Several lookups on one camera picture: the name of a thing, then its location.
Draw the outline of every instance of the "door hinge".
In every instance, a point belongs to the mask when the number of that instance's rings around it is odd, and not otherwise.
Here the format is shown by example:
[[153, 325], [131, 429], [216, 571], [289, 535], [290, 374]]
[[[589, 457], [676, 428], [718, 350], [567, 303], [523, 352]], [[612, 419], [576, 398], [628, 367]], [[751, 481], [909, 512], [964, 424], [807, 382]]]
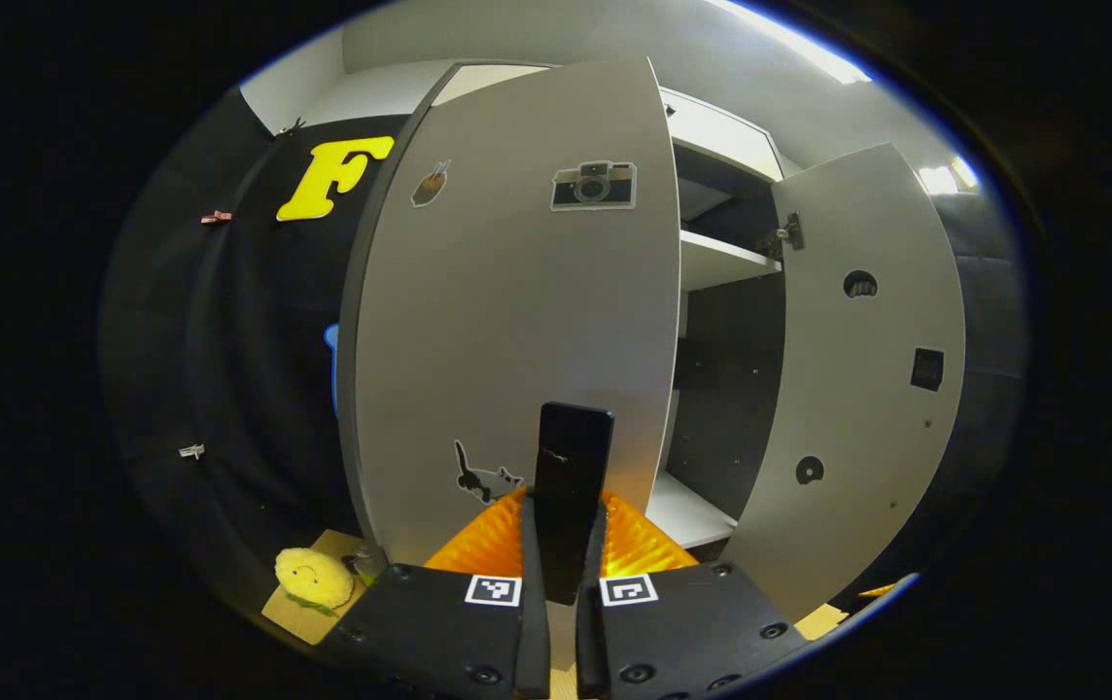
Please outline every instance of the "door hinge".
[[785, 226], [776, 230], [776, 238], [787, 240], [795, 250], [801, 250], [804, 247], [806, 243], [802, 240], [802, 223], [797, 219], [796, 211], [791, 213], [791, 216], [785, 221]]

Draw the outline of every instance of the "open cabinet door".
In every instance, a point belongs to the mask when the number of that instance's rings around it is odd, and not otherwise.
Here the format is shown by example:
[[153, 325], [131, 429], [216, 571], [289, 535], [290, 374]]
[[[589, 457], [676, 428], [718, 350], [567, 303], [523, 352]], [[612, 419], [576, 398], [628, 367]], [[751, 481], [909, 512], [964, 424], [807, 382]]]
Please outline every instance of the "open cabinet door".
[[776, 417], [737, 562], [797, 620], [878, 555], [929, 487], [962, 392], [962, 289], [946, 230], [892, 145], [773, 186], [785, 247]]
[[[436, 100], [398, 157], [359, 296], [346, 288], [356, 356], [338, 371], [368, 532], [391, 562], [426, 562], [534, 483], [548, 402], [614, 413], [605, 487], [645, 510], [681, 265], [651, 62], [553, 68]], [[568, 178], [584, 164], [623, 166], [602, 174], [606, 190], [587, 183], [588, 203]]]

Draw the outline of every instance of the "blue object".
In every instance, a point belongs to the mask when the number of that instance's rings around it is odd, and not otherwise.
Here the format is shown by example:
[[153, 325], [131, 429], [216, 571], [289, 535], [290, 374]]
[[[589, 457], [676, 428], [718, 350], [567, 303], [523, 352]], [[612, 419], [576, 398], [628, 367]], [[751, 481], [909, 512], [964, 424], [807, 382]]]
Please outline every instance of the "blue object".
[[339, 324], [330, 324], [324, 332], [324, 342], [330, 347], [330, 410], [339, 417], [339, 406], [336, 404], [336, 345], [339, 344]]

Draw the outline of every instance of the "yellow plush toy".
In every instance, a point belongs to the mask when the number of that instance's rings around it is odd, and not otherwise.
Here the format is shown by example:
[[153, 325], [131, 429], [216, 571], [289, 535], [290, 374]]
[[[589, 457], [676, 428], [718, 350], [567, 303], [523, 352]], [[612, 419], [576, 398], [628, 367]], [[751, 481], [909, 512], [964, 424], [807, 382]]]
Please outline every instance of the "yellow plush toy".
[[297, 546], [282, 550], [275, 559], [275, 576], [290, 601], [335, 617], [332, 608], [353, 595], [353, 576], [339, 559]]

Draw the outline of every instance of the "round hole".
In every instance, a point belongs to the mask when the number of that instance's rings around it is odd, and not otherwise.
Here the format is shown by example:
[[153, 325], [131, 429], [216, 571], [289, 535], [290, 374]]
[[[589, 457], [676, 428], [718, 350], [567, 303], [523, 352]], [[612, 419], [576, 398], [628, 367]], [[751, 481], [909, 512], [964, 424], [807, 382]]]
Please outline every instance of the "round hole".
[[776, 639], [780, 634], [785, 634], [788, 632], [788, 625], [785, 623], [770, 624], [764, 629], [759, 630], [759, 637], [764, 639]]
[[468, 674], [473, 681], [481, 683], [481, 686], [495, 686], [499, 682], [499, 672], [490, 668], [490, 666], [475, 666], [473, 669], [468, 669]]
[[626, 669], [622, 670], [622, 681], [626, 682], [647, 682], [655, 674], [654, 666], [647, 664], [633, 664], [627, 666]]
[[729, 674], [726, 674], [726, 677], [724, 677], [724, 678], [717, 678], [717, 679], [715, 679], [715, 681], [712, 681], [712, 682], [707, 683], [707, 690], [715, 690], [717, 688], [724, 688], [726, 686], [729, 686], [731, 682], [737, 681], [738, 678], [742, 678], [742, 677], [739, 677], [739, 674], [737, 674], [737, 673], [729, 673]]
[[842, 288], [845, 289], [845, 296], [851, 298], [855, 296], [875, 296], [876, 278], [866, 270], [854, 270], [845, 276], [845, 284], [842, 285]]
[[793, 474], [796, 475], [797, 482], [802, 486], [806, 486], [806, 484], [813, 481], [823, 479], [823, 462], [818, 457], [811, 455], [802, 457], [797, 462], [797, 469], [793, 471]]

